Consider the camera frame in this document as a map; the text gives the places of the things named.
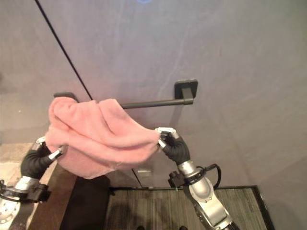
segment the dark floor mat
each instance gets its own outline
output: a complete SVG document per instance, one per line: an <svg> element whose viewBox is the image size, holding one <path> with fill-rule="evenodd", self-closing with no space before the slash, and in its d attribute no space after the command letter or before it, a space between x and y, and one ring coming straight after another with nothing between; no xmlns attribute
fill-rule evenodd
<svg viewBox="0 0 307 230"><path fill-rule="evenodd" d="M105 230L204 230L182 190L117 190L110 196ZM220 189L216 195L242 230L266 230L252 188Z"/></svg>

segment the pink towel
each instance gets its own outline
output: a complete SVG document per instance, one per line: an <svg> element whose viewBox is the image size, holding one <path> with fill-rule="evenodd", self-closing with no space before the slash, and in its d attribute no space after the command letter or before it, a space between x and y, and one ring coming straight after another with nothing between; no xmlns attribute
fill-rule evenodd
<svg viewBox="0 0 307 230"><path fill-rule="evenodd" d="M53 152L69 145L58 162L86 179L144 162L157 150L160 137L135 122L115 99L77 103L58 97L49 108L49 119L48 148Z"/></svg>

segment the gray backdrop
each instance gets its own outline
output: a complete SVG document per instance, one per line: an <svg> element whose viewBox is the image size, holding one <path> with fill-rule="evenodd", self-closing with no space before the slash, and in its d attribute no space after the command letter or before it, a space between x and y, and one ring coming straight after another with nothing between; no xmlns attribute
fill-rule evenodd
<svg viewBox="0 0 307 230"><path fill-rule="evenodd" d="M90 95L98 101L169 99L177 80L198 79L194 105L127 112L149 128L175 127L197 164L215 162L222 167L222 185L259 185L276 229L303 229L307 213L307 2L40 2ZM41 91L32 92L27 101L39 101L35 111L45 122L45 106L54 90L70 90L81 100L88 98L79 84L68 84L68 80L77 82L77 78L37 7L32 2L24 5L22 15L29 16L20 23L35 30L40 28L34 26L36 23L41 25L39 34L44 40L35 45L49 49L31 54L39 64L31 63L30 70L21 65L12 72L30 74L36 84L42 85ZM8 22L0 25L1 31L13 26ZM14 48L15 43L20 46L39 39L15 31ZM6 50L8 41L2 38L3 33L0 44L9 57L23 59L33 50L33 46L23 46L24 53ZM3 60L13 62L4 55ZM18 86L18 77L11 81ZM21 86L16 90L29 91ZM9 104L15 107L23 103L20 99ZM41 126L39 119L29 118L31 113L17 118L5 110L4 116L12 121L6 124L6 130ZM139 169L150 170L152 177L138 174ZM173 169L175 166L157 153L134 170L142 186L165 187ZM131 171L113 173L111 179L114 186L140 186Z"/></svg>

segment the metal robot arm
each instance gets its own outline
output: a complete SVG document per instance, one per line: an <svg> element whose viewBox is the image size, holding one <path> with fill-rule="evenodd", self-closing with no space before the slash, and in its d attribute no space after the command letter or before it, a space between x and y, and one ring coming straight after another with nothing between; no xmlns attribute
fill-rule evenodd
<svg viewBox="0 0 307 230"><path fill-rule="evenodd" d="M21 164L21 178L15 186L8 187L0 182L0 230L25 229L33 210L33 203L45 202L50 196L48 186L39 180L46 169L66 151L62 146L51 153L45 137L34 142Z"/></svg>
<svg viewBox="0 0 307 230"><path fill-rule="evenodd" d="M180 172L170 173L170 185L183 185L184 193L192 202L204 227L208 230L238 230L228 211L214 194L213 185L205 177L206 169L194 165L187 145L176 130L164 127L155 130L161 133L159 146L177 164Z"/></svg>

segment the wooden surface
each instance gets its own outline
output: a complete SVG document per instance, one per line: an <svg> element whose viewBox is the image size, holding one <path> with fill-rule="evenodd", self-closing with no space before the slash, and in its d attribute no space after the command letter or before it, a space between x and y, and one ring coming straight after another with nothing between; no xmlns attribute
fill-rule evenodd
<svg viewBox="0 0 307 230"><path fill-rule="evenodd" d="M51 196L46 203L38 205L29 230L60 229L76 179L76 175L57 164L48 182Z"/></svg>
<svg viewBox="0 0 307 230"><path fill-rule="evenodd" d="M216 194L242 230L266 230L250 188L222 189ZM105 230L204 230L182 190L115 191L109 200Z"/></svg>

